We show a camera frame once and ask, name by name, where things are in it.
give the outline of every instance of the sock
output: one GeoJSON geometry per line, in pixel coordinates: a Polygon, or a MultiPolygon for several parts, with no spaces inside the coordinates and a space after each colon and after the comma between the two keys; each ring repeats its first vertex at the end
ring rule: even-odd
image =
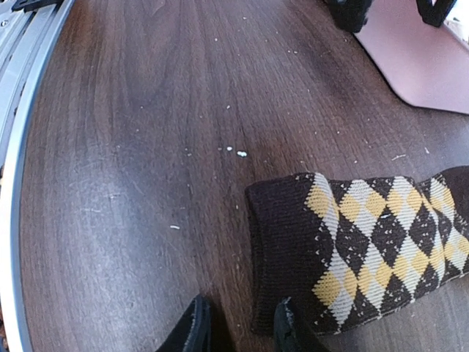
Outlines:
{"type": "Polygon", "coordinates": [[[271,334],[284,297],[315,333],[335,334],[469,270],[469,166],[421,183],[299,174],[256,183],[246,196],[260,334],[271,334]]]}

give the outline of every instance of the white speck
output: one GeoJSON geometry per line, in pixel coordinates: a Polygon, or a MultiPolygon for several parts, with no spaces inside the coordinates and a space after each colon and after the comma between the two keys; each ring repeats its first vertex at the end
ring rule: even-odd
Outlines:
{"type": "Polygon", "coordinates": [[[406,157],[406,156],[407,156],[407,155],[405,155],[405,154],[396,155],[394,158],[391,159],[391,161],[395,161],[395,160],[397,160],[397,159],[404,158],[404,157],[406,157]]]}

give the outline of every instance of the argyle sock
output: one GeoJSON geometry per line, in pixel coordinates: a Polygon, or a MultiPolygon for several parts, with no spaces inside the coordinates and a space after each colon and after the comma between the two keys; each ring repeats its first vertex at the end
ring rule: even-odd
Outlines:
{"type": "Polygon", "coordinates": [[[409,177],[319,173],[246,189],[254,331],[271,334],[283,297],[314,332],[381,318],[469,271],[469,166],[409,177]]]}

